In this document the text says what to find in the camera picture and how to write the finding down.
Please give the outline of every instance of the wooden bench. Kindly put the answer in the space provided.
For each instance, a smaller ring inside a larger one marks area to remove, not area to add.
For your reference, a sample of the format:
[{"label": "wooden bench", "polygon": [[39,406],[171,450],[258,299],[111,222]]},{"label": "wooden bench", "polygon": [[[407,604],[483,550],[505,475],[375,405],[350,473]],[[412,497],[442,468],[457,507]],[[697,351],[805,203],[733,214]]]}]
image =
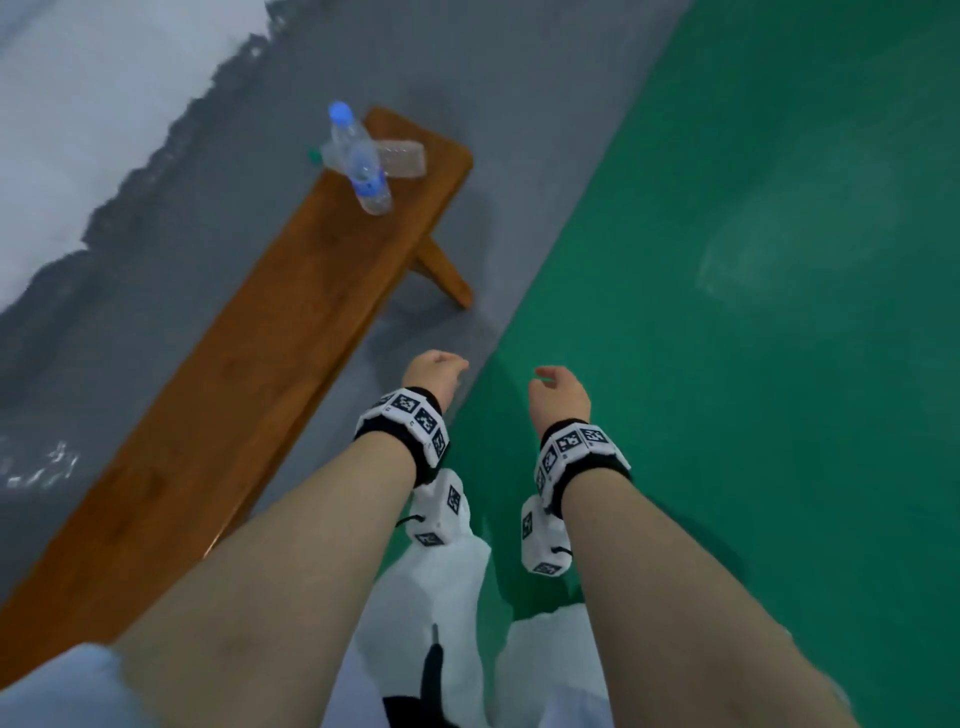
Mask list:
[{"label": "wooden bench", "polygon": [[81,642],[110,643],[248,515],[411,268],[460,306],[430,237],[469,150],[386,109],[374,138],[416,139],[427,176],[372,217],[324,172],[0,611],[0,686]]}]

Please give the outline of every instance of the bottle label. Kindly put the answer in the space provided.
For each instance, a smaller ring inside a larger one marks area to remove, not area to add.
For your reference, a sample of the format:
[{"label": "bottle label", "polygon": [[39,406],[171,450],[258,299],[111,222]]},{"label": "bottle label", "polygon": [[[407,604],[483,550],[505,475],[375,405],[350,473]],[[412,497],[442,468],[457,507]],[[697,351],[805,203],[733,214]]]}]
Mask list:
[{"label": "bottle label", "polygon": [[381,169],[380,174],[371,180],[364,180],[362,182],[350,181],[353,183],[353,189],[357,193],[357,197],[375,197],[380,194],[387,185],[387,176]]}]

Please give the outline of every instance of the green floor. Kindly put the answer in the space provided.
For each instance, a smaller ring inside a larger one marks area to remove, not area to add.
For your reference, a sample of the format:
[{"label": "green floor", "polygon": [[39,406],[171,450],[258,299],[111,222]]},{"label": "green floor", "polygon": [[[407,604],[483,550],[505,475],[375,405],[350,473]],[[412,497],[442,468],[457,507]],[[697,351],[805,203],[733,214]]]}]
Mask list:
[{"label": "green floor", "polygon": [[689,13],[452,431],[487,660],[582,599],[519,560],[526,381],[562,363],[865,726],[957,725],[958,39],[956,3]]}]

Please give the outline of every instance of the blue bottle cap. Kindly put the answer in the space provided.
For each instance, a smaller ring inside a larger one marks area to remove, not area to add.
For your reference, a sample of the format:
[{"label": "blue bottle cap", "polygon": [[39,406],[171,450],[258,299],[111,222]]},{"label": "blue bottle cap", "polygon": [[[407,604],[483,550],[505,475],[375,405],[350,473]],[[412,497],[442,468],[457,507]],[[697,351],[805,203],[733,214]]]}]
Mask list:
[{"label": "blue bottle cap", "polygon": [[330,104],[330,121],[338,127],[348,127],[353,123],[353,111],[342,101]]}]

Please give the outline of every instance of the gray floor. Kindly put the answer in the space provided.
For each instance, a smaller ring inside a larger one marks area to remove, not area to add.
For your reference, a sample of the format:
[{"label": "gray floor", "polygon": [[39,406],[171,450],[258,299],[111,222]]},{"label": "gray floor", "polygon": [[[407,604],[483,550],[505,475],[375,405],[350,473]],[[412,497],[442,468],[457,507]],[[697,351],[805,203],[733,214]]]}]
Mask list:
[{"label": "gray floor", "polygon": [[415,353],[461,353],[472,382],[686,4],[302,2],[249,78],[194,109],[200,121],[185,120],[189,144],[157,156],[164,172],[148,170],[149,194],[98,219],[90,254],[41,274],[0,316],[0,435],[18,456],[58,440],[81,456],[48,490],[0,493],[0,598],[300,202],[317,174],[306,150],[326,132],[329,100],[392,107],[473,151],[474,171],[435,237],[476,305],[459,313],[408,277],[261,509],[348,441],[360,409],[396,386]]}]

